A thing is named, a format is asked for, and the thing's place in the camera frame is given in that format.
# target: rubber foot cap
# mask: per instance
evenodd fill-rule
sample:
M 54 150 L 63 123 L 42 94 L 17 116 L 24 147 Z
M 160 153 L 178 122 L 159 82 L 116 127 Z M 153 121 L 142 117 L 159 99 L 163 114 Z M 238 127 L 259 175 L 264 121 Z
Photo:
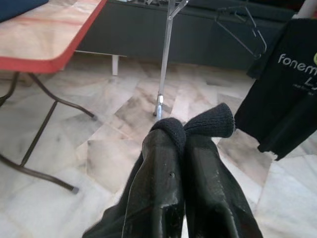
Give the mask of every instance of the rubber foot cap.
M 74 193 L 74 194 L 77 194 L 79 192 L 79 188 L 78 187 L 74 187 L 71 192 Z

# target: table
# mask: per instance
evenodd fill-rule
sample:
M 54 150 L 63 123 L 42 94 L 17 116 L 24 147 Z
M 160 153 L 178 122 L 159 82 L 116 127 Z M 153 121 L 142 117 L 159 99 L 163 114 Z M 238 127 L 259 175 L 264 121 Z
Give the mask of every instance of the table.
M 63 68 L 105 3 L 106 0 L 50 0 L 0 23 L 0 69 L 15 71 L 7 94 L 0 97 L 0 107 L 14 93 L 20 72 L 27 73 L 44 93 L 54 99 L 22 162 L 16 164 L 2 154 L 0 161 L 21 173 L 56 183 L 73 193 L 77 193 L 79 188 L 24 166 L 58 103 L 77 108 L 92 119 L 97 117 L 80 105 L 52 94 L 34 73 L 53 73 Z

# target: black t-shirt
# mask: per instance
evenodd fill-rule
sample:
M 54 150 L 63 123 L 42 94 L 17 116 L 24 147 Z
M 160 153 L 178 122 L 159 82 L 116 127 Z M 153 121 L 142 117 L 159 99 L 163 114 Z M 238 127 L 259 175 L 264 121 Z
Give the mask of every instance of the black t-shirt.
M 248 75 L 258 80 L 236 125 L 281 159 L 317 130 L 317 20 L 287 23 Z

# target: leg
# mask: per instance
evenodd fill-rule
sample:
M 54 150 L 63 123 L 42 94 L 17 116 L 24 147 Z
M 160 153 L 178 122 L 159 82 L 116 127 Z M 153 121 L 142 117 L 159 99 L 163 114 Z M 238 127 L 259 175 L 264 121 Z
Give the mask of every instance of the leg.
M 118 76 L 119 56 L 112 55 L 112 75 Z
M 55 96 L 53 93 L 51 93 L 41 82 L 40 80 L 37 78 L 37 76 L 35 76 L 33 73 L 29 73 L 29 76 L 33 79 L 33 81 L 52 99 L 54 99 L 55 101 L 62 103 L 64 105 L 70 106 L 72 108 L 76 108 L 78 110 L 81 110 L 83 113 L 87 114 L 88 116 L 90 116 L 93 119 L 97 119 L 97 116 L 95 116 L 94 114 L 92 114 L 90 111 L 86 110 L 85 108 L 81 107 L 80 105 L 74 104 L 74 103 L 70 103 L 68 101 L 65 101 L 57 96 Z
M 12 78 L 12 82 L 11 82 L 11 85 L 10 85 L 10 88 L 9 88 L 9 91 L 6 95 L 4 95 L 3 97 L 0 97 L 0 107 L 5 103 L 5 101 L 12 96 L 14 90 L 15 90 L 15 86 L 16 86 L 16 83 L 18 81 L 18 78 L 19 78 L 19 72 L 15 72 L 14 75 L 13 75 L 13 78 Z
M 41 135 L 42 135 L 42 133 L 43 133 L 43 131 L 44 131 L 46 125 L 48 124 L 48 122 L 49 122 L 49 120 L 50 120 L 50 118 L 51 118 L 51 116 L 52 116 L 52 114 L 53 114 L 53 112 L 54 112 L 56 106 L 57 106 L 57 101 L 55 101 L 55 102 L 53 103 L 53 105 L 52 105 L 52 107 L 51 107 L 49 113 L 47 114 L 47 116 L 46 116 L 44 122 L 42 123 L 42 125 L 41 125 L 41 127 L 40 127 L 38 133 L 37 133 L 36 136 L 34 137 L 34 139 L 33 139 L 33 141 L 32 141 L 32 144 L 30 145 L 28 151 L 27 151 L 26 154 L 24 155 L 23 160 L 22 160 L 20 166 L 23 167 L 23 166 L 25 166 L 26 162 L 28 162 L 28 160 L 29 160 L 29 158 L 30 158 L 30 156 L 31 156 L 31 154 L 32 154 L 32 152 L 33 152 L 33 150 L 34 150 L 36 144 L 38 143 L 38 141 L 39 141 L 39 139 L 40 139 L 40 137 L 41 137 Z
M 4 164 L 8 165 L 9 167 L 13 168 L 14 170 L 17 170 L 21 173 L 24 173 L 24 174 L 27 174 L 27 175 L 30 175 L 33 177 L 37 177 L 40 179 L 44 179 L 44 180 L 56 183 L 57 185 L 62 186 L 62 187 L 66 188 L 67 190 L 69 190 L 75 194 L 79 191 L 79 189 L 77 187 L 69 185 L 58 178 L 55 178 L 53 176 L 49 176 L 49 175 L 46 175 L 46 174 L 43 174 L 40 172 L 36 172 L 34 170 L 30 170 L 30 169 L 27 169 L 27 168 L 22 167 L 22 166 L 19 166 L 1 154 L 0 154 L 0 161 L 3 162 Z

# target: metal hanger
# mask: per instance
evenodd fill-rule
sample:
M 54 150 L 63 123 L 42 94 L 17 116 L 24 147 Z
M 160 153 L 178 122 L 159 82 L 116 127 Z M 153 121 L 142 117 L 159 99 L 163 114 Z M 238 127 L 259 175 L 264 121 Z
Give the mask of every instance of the metal hanger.
M 246 4 L 244 6 L 231 6 L 231 7 L 222 7 L 222 8 L 218 8 L 217 9 L 217 16 L 215 18 L 215 22 L 222 27 L 226 32 L 228 32 L 237 42 L 240 43 L 240 45 L 242 45 L 250 54 L 253 55 L 254 58 L 260 58 L 266 51 L 267 51 L 267 44 L 265 39 L 263 38 L 261 31 L 257 28 L 257 24 L 254 21 L 248 7 L 246 6 Z M 245 10 L 246 15 L 248 16 L 248 18 L 244 18 L 242 16 L 240 16 L 238 14 L 238 10 L 242 9 Z M 232 33 L 227 27 L 225 27 L 222 23 L 219 22 L 219 18 L 221 17 L 221 15 L 224 14 L 233 14 L 239 21 L 247 24 L 248 20 L 251 20 L 251 24 L 252 24 L 252 33 L 254 35 L 254 37 L 261 42 L 263 50 L 261 51 L 261 53 L 256 53 L 253 52 L 242 40 L 240 40 L 239 37 L 237 37 L 234 33 Z

